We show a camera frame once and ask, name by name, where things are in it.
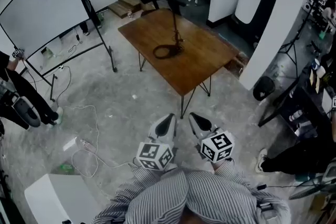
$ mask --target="tripod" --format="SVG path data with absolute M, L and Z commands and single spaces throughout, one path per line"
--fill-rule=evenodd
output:
M 287 56 L 288 56 L 288 57 L 291 59 L 291 61 L 294 63 L 294 65 L 295 65 L 295 69 L 296 69 L 296 77 L 297 77 L 297 78 L 298 78 L 298 60 L 297 60 L 297 56 L 296 56 L 295 42 L 296 42 L 297 40 L 300 39 L 301 34 L 302 34 L 302 31 L 303 31 L 303 29 L 304 29 L 304 27 L 305 27 L 305 25 L 306 25 L 306 23 L 307 23 L 307 21 L 308 21 L 308 19 L 309 19 L 309 16 L 310 16 L 310 14 L 311 14 L 311 11 L 312 11 L 313 9 L 316 10 L 316 8 L 319 8 L 318 3 L 319 3 L 318 0 L 314 0 L 313 4 L 312 4 L 311 7 L 310 7 L 310 10 L 309 10 L 307 16 L 306 16 L 305 19 L 303 20 L 303 22 L 302 22 L 302 24 L 301 24 L 299 30 L 297 31 L 297 33 L 296 33 L 296 35 L 295 35 L 295 37 L 294 37 L 294 39 L 292 39 L 292 40 L 290 41 L 290 43 L 283 44 L 283 45 L 280 47 L 280 50 L 278 51 L 279 54 L 287 54 Z M 290 49 L 291 49 L 292 47 L 294 47 L 294 59 L 288 54 L 288 52 L 290 51 Z

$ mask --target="sneaker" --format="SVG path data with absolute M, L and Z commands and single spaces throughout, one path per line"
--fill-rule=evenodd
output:
M 48 127 L 49 129 L 52 129 L 52 128 L 54 128 L 55 125 L 56 125 L 55 123 L 54 123 L 54 124 L 48 123 L 48 124 L 47 124 L 47 127 Z
M 267 149 L 263 148 L 258 156 L 258 160 L 257 160 L 257 164 L 256 164 L 256 173 L 261 173 L 263 172 L 263 169 L 261 167 L 261 165 L 263 164 L 263 162 L 267 159 Z
M 61 108 L 60 106 L 58 107 L 56 113 L 58 114 L 58 119 L 55 120 L 54 122 L 56 124 L 61 124 L 62 123 L 62 117 L 63 117 L 63 108 Z

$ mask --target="black stand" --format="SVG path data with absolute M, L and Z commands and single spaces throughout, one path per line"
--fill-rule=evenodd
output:
M 302 34 L 302 31 L 309 19 L 309 16 L 310 16 L 310 13 L 311 11 L 313 10 L 313 8 L 318 8 L 319 5 L 318 5 L 318 0 L 314 0 L 313 4 L 311 5 L 310 7 L 310 10 L 307 14 L 307 16 L 305 17 L 305 19 L 303 20 L 303 23 L 301 25 L 301 27 L 299 28 L 299 30 L 297 31 L 296 35 L 295 35 L 295 38 L 291 40 L 290 43 L 287 43 L 287 44 L 283 44 L 281 47 L 280 47 L 280 51 L 278 52 L 279 54 L 287 54 L 287 56 L 291 59 L 291 61 L 294 63 L 295 65 L 295 69 L 296 69 L 296 77 L 298 77 L 298 59 L 297 59 L 297 56 L 296 56 L 296 48 L 295 48 L 295 42 L 297 40 L 300 39 L 301 37 L 301 34 Z M 294 47 L 294 59 L 288 54 L 288 52 L 290 51 L 290 49 Z
M 158 45 L 154 50 L 153 53 L 156 58 L 158 59 L 168 59 L 175 57 L 179 55 L 181 52 L 183 52 L 184 48 L 181 46 L 181 42 L 183 42 L 183 39 L 180 36 L 180 33 L 177 29 L 176 25 L 176 14 L 174 10 L 172 10 L 173 13 L 173 20 L 174 20 L 174 32 L 175 32 L 175 45 Z M 164 56 L 157 55 L 157 52 L 159 50 L 168 50 L 167 54 Z
M 99 35 L 99 37 L 100 37 L 100 39 L 101 39 L 101 43 L 99 43 L 99 44 L 97 44 L 97 45 L 95 45 L 95 46 L 93 46 L 93 47 L 91 47 L 91 48 L 88 48 L 88 49 L 86 49 L 86 50 L 84 50 L 84 51 L 82 51 L 82 52 L 80 52 L 80 53 L 78 53 L 78 54 L 76 54 L 76 55 L 74 55 L 74 56 L 72 56 L 72 57 L 70 57 L 70 58 L 68 58 L 68 59 L 66 59 L 65 61 L 63 61 L 63 62 L 61 62 L 61 63 L 59 63 L 58 65 L 56 65 L 56 66 L 54 66 L 53 68 L 51 68 L 50 70 L 48 70 L 47 72 L 45 72 L 44 74 L 41 74 L 39 71 L 37 71 L 36 70 L 36 68 L 28 61 L 28 60 L 26 60 L 26 63 L 47 83 L 47 84 L 49 84 L 49 86 L 51 87 L 51 91 L 50 91 L 50 100 L 52 100 L 52 102 L 54 102 L 55 101 L 55 99 L 53 99 L 53 89 L 54 89 L 54 80 L 55 79 L 57 79 L 57 77 L 55 76 L 55 75 L 53 75 L 53 80 L 52 80 L 52 82 L 50 83 L 44 76 L 45 75 L 47 75 L 47 74 L 49 74 L 50 72 L 52 72 L 53 70 L 55 70 L 55 69 L 57 69 L 57 68 L 59 68 L 60 66 L 62 66 L 62 65 L 64 65 L 65 63 L 67 63 L 68 61 L 70 61 L 70 60 L 73 60 L 74 58 L 76 58 L 76 57 L 78 57 L 78 56 L 80 56 L 80 55 L 82 55 L 82 54 L 84 54 L 85 52 L 88 52 L 88 51 L 90 51 L 90 50 L 93 50 L 93 49 L 95 49 L 95 48 L 97 48 L 97 47 L 99 47 L 99 46 L 102 46 L 102 45 L 104 45 L 104 47 L 105 47 L 105 49 L 107 50 L 107 52 L 108 52 L 108 54 L 109 54 L 109 56 L 110 56 L 110 59 L 111 59 L 111 64 L 112 64 L 112 70 L 113 70 L 113 72 L 117 72 L 118 71 L 118 69 L 115 67 L 115 65 L 114 65 L 114 61 L 113 61 L 113 50 L 111 49 L 111 47 L 109 46 L 109 47 L 107 47 L 106 46 L 106 43 L 105 43 L 105 41 L 103 40 L 103 38 L 102 38 L 102 36 L 101 36 L 101 34 L 100 34 L 100 32 L 99 32 L 99 29 L 98 29 L 98 27 L 96 26 L 96 25 L 94 25 L 95 26 L 95 28 L 96 28 L 96 30 L 97 30 L 97 32 L 98 32 L 98 35 Z
M 208 97 L 210 97 L 210 95 L 211 95 L 211 77 L 212 76 L 210 76 L 209 89 L 205 86 L 204 82 L 202 82 L 203 86 L 201 84 L 198 85 L 198 86 L 200 86 L 202 88 L 203 91 L 205 91 L 207 93 Z M 183 109 L 183 106 L 184 106 L 184 96 L 181 96 L 181 119 L 183 119 L 183 116 L 184 116 L 185 112 L 187 111 L 187 108 L 188 108 L 188 106 L 190 104 L 190 101 L 191 101 L 191 99 L 194 96 L 195 90 L 196 90 L 196 88 L 193 90 L 193 92 L 192 92 L 192 94 L 191 94 L 191 96 L 189 98 L 189 101 L 187 103 L 187 106 L 184 109 Z

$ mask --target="whiteboard stand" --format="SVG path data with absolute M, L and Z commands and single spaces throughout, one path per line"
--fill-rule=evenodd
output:
M 85 52 L 104 45 L 110 56 L 113 72 L 118 71 L 113 61 L 113 50 L 110 46 L 107 47 L 94 23 L 101 39 L 99 44 L 66 59 L 44 74 L 41 74 L 28 61 L 33 54 L 40 51 L 60 34 L 87 21 L 90 18 L 89 13 L 90 10 L 85 4 L 85 0 L 47 0 L 47 2 L 46 0 L 11 0 L 0 14 L 0 26 L 3 31 L 15 49 L 25 50 L 26 63 L 51 87 L 50 100 L 53 102 L 55 99 L 53 99 L 52 92 L 57 77 L 53 74 L 50 83 L 45 75 Z

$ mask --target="white sneaker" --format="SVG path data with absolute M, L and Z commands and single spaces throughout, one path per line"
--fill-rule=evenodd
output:
M 257 160 L 257 164 L 256 164 L 256 173 L 261 173 L 263 172 L 263 169 L 261 167 L 261 165 L 263 164 L 263 162 L 267 159 L 267 149 L 263 148 L 258 156 L 258 160 Z
M 54 128 L 54 126 L 55 126 L 55 124 L 51 124 L 51 123 L 48 123 L 48 124 L 47 124 L 47 127 L 48 127 L 49 129 Z
M 55 120 L 54 122 L 56 124 L 61 124 L 62 123 L 62 118 L 63 118 L 63 108 L 61 108 L 60 106 L 58 107 L 56 113 L 58 114 L 58 119 Z

